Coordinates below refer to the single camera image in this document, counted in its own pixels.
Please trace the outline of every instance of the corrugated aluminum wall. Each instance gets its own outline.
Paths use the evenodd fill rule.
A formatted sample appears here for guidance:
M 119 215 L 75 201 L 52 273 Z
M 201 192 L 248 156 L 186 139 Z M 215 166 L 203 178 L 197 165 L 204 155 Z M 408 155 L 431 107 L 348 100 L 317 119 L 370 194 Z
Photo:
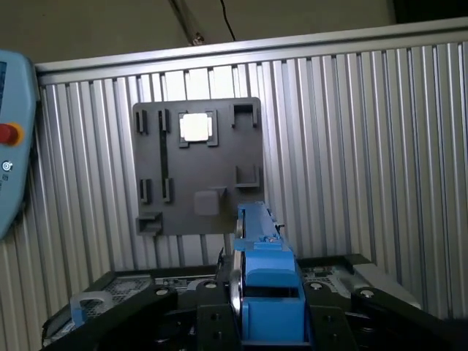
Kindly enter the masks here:
M 136 102 L 259 97 L 267 200 L 298 254 L 360 252 L 432 314 L 468 314 L 463 20 L 39 66 L 29 206 L 0 244 L 0 350 L 38 349 L 47 317 L 109 269 L 213 263 L 230 250 L 229 235 L 135 235 Z

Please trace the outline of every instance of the cable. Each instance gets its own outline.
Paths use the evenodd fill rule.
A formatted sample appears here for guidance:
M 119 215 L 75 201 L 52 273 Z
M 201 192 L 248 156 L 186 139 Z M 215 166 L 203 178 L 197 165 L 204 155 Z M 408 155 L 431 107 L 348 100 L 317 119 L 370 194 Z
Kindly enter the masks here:
M 226 26 L 227 28 L 229 29 L 229 32 L 231 33 L 231 37 L 233 38 L 233 41 L 235 41 L 235 35 L 234 35 L 234 32 L 233 32 L 233 29 L 231 28 L 231 25 L 229 23 L 229 20 L 227 19 L 227 14 L 226 14 L 226 5 L 224 4 L 224 0 L 219 0 L 219 2 L 221 2 L 221 6 L 222 6 L 222 15 L 224 17 L 224 21 L 226 22 Z

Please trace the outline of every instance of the screw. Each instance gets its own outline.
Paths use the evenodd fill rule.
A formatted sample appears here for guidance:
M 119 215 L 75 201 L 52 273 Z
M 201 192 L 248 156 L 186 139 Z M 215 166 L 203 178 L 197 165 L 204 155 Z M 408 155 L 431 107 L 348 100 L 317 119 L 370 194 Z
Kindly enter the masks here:
M 314 290 L 320 290 L 320 289 L 323 288 L 323 286 L 322 286 L 321 284 L 319 284 L 319 283 L 311 283 L 311 284 L 310 284 L 310 287 L 311 287 L 312 289 L 314 289 Z
M 161 289 L 161 290 L 156 291 L 156 295 L 159 295 L 159 296 L 166 295 L 168 292 L 169 292 L 168 289 Z
M 371 298 L 372 296 L 374 296 L 374 293 L 370 290 L 363 290 L 361 291 L 361 295 L 365 298 Z
M 11 163 L 10 161 L 4 161 L 2 164 L 1 164 L 1 168 L 2 170 L 4 170 L 5 172 L 9 172 L 12 170 L 13 168 L 13 163 Z

